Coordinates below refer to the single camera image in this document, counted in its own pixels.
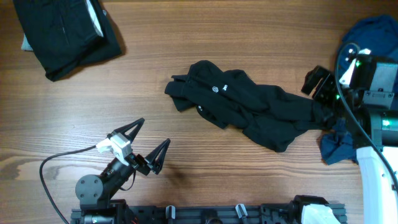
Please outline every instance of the black pants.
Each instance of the black pants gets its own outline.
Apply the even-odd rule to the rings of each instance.
[[[95,30],[85,0],[14,0],[26,38],[49,80],[121,54],[98,0],[90,1],[103,37]]]

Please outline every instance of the folded black clothing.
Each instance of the folded black clothing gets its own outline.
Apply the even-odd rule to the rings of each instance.
[[[79,65],[121,54],[98,0],[14,0],[14,6],[26,39],[51,81]]]
[[[222,72],[209,61],[191,65],[188,75],[174,75],[166,86],[179,111],[198,113],[220,128],[232,124],[254,142],[284,152],[309,129],[329,129],[332,112],[321,104],[286,93],[281,87],[257,85],[244,71]]]

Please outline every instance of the green light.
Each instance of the green light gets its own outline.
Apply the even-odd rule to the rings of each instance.
[[[383,123],[383,126],[388,126],[391,124],[390,121],[388,121],[388,120],[383,120],[382,123]]]

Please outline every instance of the blue garment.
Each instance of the blue garment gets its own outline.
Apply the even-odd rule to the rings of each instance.
[[[356,151],[353,147],[353,137],[346,130],[345,120],[337,120],[332,128],[335,132],[324,134],[321,139],[320,150],[322,159],[328,165],[342,161],[343,159],[351,159],[355,163],[358,163],[356,160]]]
[[[372,55],[389,57],[398,61],[398,23],[391,16],[369,17],[357,22],[343,37],[341,46],[347,42],[354,42],[361,49],[371,50]],[[345,60],[350,49],[355,48],[349,45],[343,51],[339,61],[339,76],[342,76],[350,65]],[[398,78],[394,82],[394,92],[398,93]]]

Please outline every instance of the wood grain surface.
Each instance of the wood grain surface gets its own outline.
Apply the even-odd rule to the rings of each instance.
[[[363,222],[359,167],[350,161],[326,166],[321,131],[308,131],[277,154],[234,127],[217,128],[195,110],[179,113],[164,89],[172,75],[207,59],[302,95],[306,73],[316,65],[331,68],[341,37],[356,21],[397,17],[397,1],[107,1],[124,55],[55,83],[33,53],[21,50],[21,25],[12,4],[3,2],[0,223],[61,223],[40,183],[40,163],[94,145],[141,117],[146,122],[134,151],[146,155],[170,138],[164,169],[138,175],[130,191],[114,198],[129,205],[204,206],[317,195],[345,203],[349,223]],[[46,164],[48,187],[67,218],[78,208],[76,181],[99,174],[111,159],[92,150]]]

